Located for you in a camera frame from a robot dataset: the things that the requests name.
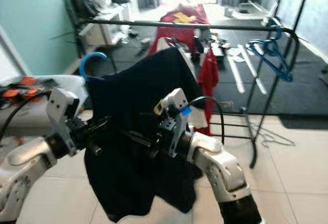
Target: floor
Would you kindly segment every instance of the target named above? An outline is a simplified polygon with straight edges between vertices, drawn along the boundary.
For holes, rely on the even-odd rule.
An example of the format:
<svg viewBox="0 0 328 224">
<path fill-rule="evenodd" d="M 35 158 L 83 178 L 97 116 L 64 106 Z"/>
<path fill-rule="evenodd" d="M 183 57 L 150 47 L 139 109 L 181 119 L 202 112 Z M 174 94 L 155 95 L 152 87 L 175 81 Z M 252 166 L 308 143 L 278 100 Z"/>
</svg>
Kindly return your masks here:
<svg viewBox="0 0 328 224">
<path fill-rule="evenodd" d="M 91 111 L 83 114 L 85 119 L 91 115 Z M 257 121 L 259 116 L 251 116 L 251 122 Z M 226 116 L 225 122 L 243 123 L 235 116 Z M 260 137 L 258 162 L 251 170 L 249 142 L 235 138 L 225 142 L 225 148 L 238 157 L 262 216 L 268 223 L 328 223 L 328 131 L 286 129 L 277 116 L 268 116 L 264 127 L 293 140 L 296 146 L 270 144 L 265 148 Z M 212 127 L 214 132 L 217 129 L 218 125 Z M 235 135 L 246 132 L 235 127 L 226 130 Z M 112 223 L 89 186 L 83 155 L 62 158 L 34 184 L 18 224 Z M 223 223 L 208 181 L 202 178 L 196 186 L 198 200 L 188 214 L 156 198 L 147 216 L 128 216 L 119 223 Z"/>
</svg>

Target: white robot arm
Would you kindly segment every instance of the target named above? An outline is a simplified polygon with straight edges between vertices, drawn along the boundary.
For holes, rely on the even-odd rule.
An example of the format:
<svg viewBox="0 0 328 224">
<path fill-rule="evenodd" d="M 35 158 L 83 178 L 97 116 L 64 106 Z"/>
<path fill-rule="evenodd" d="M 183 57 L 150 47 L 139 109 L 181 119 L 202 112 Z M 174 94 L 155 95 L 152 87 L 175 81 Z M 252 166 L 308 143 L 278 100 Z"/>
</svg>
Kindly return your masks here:
<svg viewBox="0 0 328 224">
<path fill-rule="evenodd" d="M 54 135 L 39 137 L 11 151 L 0 165 L 0 223 L 15 223 L 24 199 L 34 182 L 57 160 L 89 147 L 95 154 L 101 148 L 92 137 L 110 127 L 107 117 L 85 122 L 75 116 L 78 98 L 55 88 L 49 98 L 47 113 Z M 154 112 L 162 117 L 159 139 L 153 143 L 137 133 L 124 132 L 146 148 L 177 154 L 199 167 L 208 177 L 225 224 L 265 223 L 251 196 L 237 159 L 224 150 L 221 142 L 201 133 L 186 131 L 187 99 L 181 88 L 161 100 Z"/>
</svg>

